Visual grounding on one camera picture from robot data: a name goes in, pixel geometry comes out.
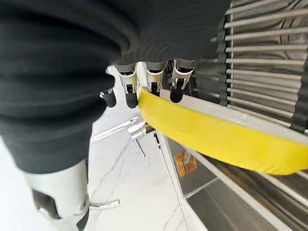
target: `yellow plate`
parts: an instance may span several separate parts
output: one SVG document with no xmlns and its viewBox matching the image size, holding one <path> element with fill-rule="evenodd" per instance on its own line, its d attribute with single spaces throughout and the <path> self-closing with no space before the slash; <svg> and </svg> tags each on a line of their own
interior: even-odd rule
<svg viewBox="0 0 308 231">
<path fill-rule="evenodd" d="M 140 90 L 139 109 L 142 117 L 166 136 L 228 164 L 275 175 L 308 168 L 307 143 L 206 115 L 154 96 L 144 89 Z"/>
</svg>

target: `robotic arm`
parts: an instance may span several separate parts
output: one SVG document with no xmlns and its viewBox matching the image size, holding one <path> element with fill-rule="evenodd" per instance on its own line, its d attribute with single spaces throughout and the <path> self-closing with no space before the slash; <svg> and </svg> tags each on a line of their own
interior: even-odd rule
<svg viewBox="0 0 308 231">
<path fill-rule="evenodd" d="M 159 95 L 176 60 L 171 99 L 215 34 L 229 0 L 2 0 L 0 134 L 59 230 L 81 231 L 89 216 L 87 159 L 92 123 L 106 108 L 115 64 L 128 106 L 137 106 L 136 62 Z"/>
</svg>

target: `black fingertip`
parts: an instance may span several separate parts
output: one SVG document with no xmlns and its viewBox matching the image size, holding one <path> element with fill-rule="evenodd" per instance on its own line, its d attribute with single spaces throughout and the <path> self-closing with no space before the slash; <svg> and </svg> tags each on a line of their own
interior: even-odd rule
<svg viewBox="0 0 308 231">
<path fill-rule="evenodd" d="M 135 108 L 138 105 L 137 93 L 125 94 L 126 104 L 129 108 Z"/>
<path fill-rule="evenodd" d="M 159 92 L 156 92 L 156 90 L 154 90 L 154 91 L 152 91 L 151 93 L 152 93 L 153 95 L 158 96 L 158 97 L 160 96 L 160 91 L 159 91 Z"/>
<path fill-rule="evenodd" d="M 172 88 L 170 92 L 170 100 L 174 103 L 179 103 L 183 99 L 184 90 L 181 87 Z"/>
<path fill-rule="evenodd" d="M 112 91 L 112 93 L 108 94 L 105 93 L 102 98 L 106 101 L 107 107 L 114 107 L 116 105 L 116 96 L 115 93 Z"/>
</svg>

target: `white surface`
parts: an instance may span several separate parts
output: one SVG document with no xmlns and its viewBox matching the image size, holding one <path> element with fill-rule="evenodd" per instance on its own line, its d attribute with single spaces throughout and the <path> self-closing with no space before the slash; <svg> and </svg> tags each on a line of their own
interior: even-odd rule
<svg viewBox="0 0 308 231">
<path fill-rule="evenodd" d="M 90 149 L 92 201 L 120 199 L 121 206 L 92 210 L 87 231 L 184 231 L 163 159 L 152 134 L 140 139 L 143 158 L 127 131 Z"/>
<path fill-rule="evenodd" d="M 172 160 L 169 144 L 166 140 L 167 138 L 160 132 L 158 132 L 157 135 L 158 135 L 158 138 L 161 144 L 161 149 L 162 149 L 167 167 L 170 172 L 171 180 L 173 181 L 173 184 L 175 185 L 175 191 L 180 201 L 180 206 L 184 214 L 184 219 L 185 219 L 188 231 L 207 231 L 202 221 L 197 217 L 193 209 L 189 206 L 187 201 L 184 199 L 184 195 L 180 189 L 180 182 L 177 176 L 177 170 L 172 164 L 173 160 Z"/>
<path fill-rule="evenodd" d="M 138 109 L 126 106 L 118 77 L 117 105 L 107 108 L 94 123 L 93 133 L 113 127 L 134 116 Z M 92 210 L 87 231 L 183 231 L 184 226 L 161 153 L 153 135 L 140 140 L 146 158 L 139 153 L 128 132 L 93 144 L 89 159 L 89 194 L 97 202 L 121 200 L 121 207 Z M 35 209 L 32 193 L 22 173 L 0 140 L 2 199 L 0 224 L 3 231 L 56 231 Z"/>
</svg>

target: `stainless steel panel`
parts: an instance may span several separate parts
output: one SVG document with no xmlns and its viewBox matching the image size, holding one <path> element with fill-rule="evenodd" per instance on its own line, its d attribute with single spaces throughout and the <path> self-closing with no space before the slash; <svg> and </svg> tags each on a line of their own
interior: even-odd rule
<svg viewBox="0 0 308 231">
<path fill-rule="evenodd" d="M 276 231 L 221 180 L 187 199 L 209 231 Z"/>
</svg>

